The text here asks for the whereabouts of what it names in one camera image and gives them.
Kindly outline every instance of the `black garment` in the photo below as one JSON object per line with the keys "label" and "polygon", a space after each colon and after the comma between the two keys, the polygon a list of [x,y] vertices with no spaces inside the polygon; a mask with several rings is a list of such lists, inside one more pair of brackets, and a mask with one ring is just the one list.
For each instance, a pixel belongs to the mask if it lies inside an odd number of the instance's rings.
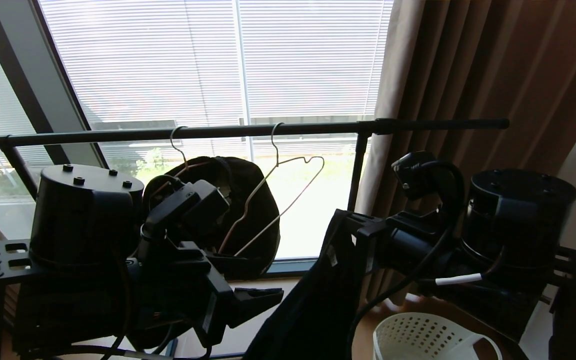
{"label": "black garment", "polygon": [[268,317],[243,360],[343,360],[367,253],[344,225],[349,214],[336,210],[317,262]]}

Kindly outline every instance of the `plastic basket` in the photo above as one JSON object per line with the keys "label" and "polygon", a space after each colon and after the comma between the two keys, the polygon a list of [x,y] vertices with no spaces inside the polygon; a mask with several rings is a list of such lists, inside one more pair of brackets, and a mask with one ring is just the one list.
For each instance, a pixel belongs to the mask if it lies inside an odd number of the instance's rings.
{"label": "plastic basket", "polygon": [[384,319],[372,334],[373,360],[477,360],[473,345],[481,339],[501,351],[492,339],[444,317],[403,312]]}

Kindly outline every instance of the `white laundry basket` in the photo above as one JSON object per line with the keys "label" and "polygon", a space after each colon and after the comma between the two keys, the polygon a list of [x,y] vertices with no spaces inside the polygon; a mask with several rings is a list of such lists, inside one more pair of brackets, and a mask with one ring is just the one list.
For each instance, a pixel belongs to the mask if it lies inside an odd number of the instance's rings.
{"label": "white laundry basket", "polygon": [[477,360],[473,345],[480,339],[501,351],[492,339],[444,317],[403,312],[384,319],[372,334],[373,360]]}

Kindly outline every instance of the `cylindrical motor housing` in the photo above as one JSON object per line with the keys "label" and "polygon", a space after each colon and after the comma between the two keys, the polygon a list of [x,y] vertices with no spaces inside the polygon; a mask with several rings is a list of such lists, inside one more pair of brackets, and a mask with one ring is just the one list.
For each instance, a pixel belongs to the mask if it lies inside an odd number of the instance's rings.
{"label": "cylindrical motor housing", "polygon": [[139,242],[144,184],[95,166],[44,168],[34,209],[30,255],[48,266],[93,265],[110,246],[128,257]]}
{"label": "cylindrical motor housing", "polygon": [[505,247],[506,267],[552,267],[575,199],[575,187],[557,177],[520,169],[482,171],[470,181],[462,246],[487,264]]}

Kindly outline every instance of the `black bag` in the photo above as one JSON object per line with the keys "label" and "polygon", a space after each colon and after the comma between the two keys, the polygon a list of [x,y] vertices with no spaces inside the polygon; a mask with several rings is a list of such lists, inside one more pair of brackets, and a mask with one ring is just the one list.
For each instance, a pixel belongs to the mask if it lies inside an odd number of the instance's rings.
{"label": "black bag", "polygon": [[[199,248],[216,253],[222,246],[224,237],[233,223],[244,214],[246,200],[263,180],[264,174],[254,162],[238,157],[196,157],[188,161],[188,166],[189,168],[180,175],[178,174],[185,168],[185,164],[168,171],[167,175],[177,177],[184,183],[206,180],[217,187],[230,203],[230,209],[218,219],[210,230],[191,239]],[[148,188],[157,190],[166,182],[166,178],[160,177],[154,180],[153,185]],[[155,207],[171,193],[172,189],[169,186],[154,194],[152,198],[150,198],[151,194],[144,192],[144,201],[142,202],[144,214],[148,214],[149,208]],[[275,198],[270,192],[268,184],[264,183],[250,200],[246,218],[234,228],[222,254],[235,255],[278,216],[279,209]],[[169,226],[167,234],[173,241],[188,241],[188,235],[183,232],[181,223]],[[213,261],[213,265],[223,273],[227,280],[257,279],[268,270],[275,259],[279,248],[279,239],[279,220],[277,220],[242,251],[240,257],[245,258],[245,260],[242,259],[240,264],[229,266],[226,270],[223,270],[216,260]]]}

